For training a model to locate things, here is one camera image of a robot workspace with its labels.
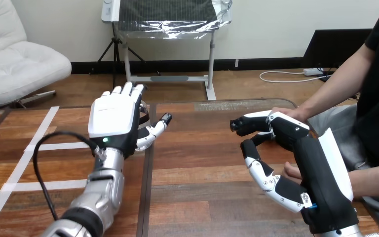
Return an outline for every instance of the white armchair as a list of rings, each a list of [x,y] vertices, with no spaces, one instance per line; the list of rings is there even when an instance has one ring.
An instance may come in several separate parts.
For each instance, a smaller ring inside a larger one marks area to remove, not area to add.
[[[10,0],[0,0],[0,106],[23,103],[55,94],[45,92],[20,99],[46,85],[68,77],[70,61],[59,52],[27,36]]]

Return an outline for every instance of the baseboard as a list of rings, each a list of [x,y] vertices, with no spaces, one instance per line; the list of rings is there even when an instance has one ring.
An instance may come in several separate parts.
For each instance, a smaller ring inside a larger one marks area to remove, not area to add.
[[[239,71],[239,70],[269,70],[300,68],[302,58],[257,58],[239,59],[235,67],[235,59],[214,60],[214,71]],[[178,60],[178,61],[130,61],[132,74],[155,72],[206,72],[208,60]],[[115,68],[117,73],[124,74],[124,62],[118,63]],[[110,74],[113,72],[112,61],[97,62],[72,62],[72,74]]]

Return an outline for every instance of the white cable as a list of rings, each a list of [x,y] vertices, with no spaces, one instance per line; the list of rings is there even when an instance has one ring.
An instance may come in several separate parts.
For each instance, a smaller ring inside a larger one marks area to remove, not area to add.
[[[285,74],[304,74],[304,73],[289,73],[289,72],[281,72],[281,71],[268,71],[268,72],[263,72],[259,75],[259,78],[263,81],[266,81],[266,82],[277,82],[277,83],[292,83],[292,82],[303,82],[303,81],[310,81],[310,80],[317,80],[317,79],[321,79],[321,78],[325,78],[325,77],[330,77],[331,75],[327,75],[327,76],[322,76],[322,77],[318,77],[318,78],[311,78],[311,79],[306,79],[306,80],[265,80],[264,78],[262,78],[262,75],[263,74],[266,74],[266,73],[285,73]]]

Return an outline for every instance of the silver robotic arm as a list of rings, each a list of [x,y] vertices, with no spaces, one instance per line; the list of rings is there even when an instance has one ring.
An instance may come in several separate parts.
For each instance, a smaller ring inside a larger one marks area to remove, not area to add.
[[[124,160],[148,148],[166,129],[172,116],[166,113],[152,126],[138,130],[143,85],[106,91],[92,104],[88,133],[94,149],[94,170],[84,192],[43,237],[101,237],[113,224],[124,189]]]
[[[310,232],[319,237],[362,237],[352,207],[353,193],[348,172],[330,129],[318,140],[309,127],[280,112],[246,114],[230,121],[237,135],[260,132],[241,143],[249,173],[265,194],[293,212],[301,212]],[[261,160],[256,146],[275,140],[294,152],[301,185],[280,175]],[[368,236],[379,237],[379,234]]]

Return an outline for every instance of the wooden table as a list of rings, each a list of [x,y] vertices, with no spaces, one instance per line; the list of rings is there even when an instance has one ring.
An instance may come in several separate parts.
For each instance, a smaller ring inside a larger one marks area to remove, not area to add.
[[[151,104],[152,120],[173,114],[167,131],[124,165],[123,204],[105,236],[253,237],[311,236],[300,214],[266,197],[252,181],[230,119],[294,108],[282,99]],[[30,161],[43,135],[60,130],[87,135],[89,107],[0,111],[0,236],[39,236],[52,223]],[[59,216],[82,191],[94,159],[71,137],[55,137],[39,152],[40,172],[53,182]],[[281,172],[293,154],[272,142],[259,146],[265,162]],[[379,231],[355,203],[363,233]]]

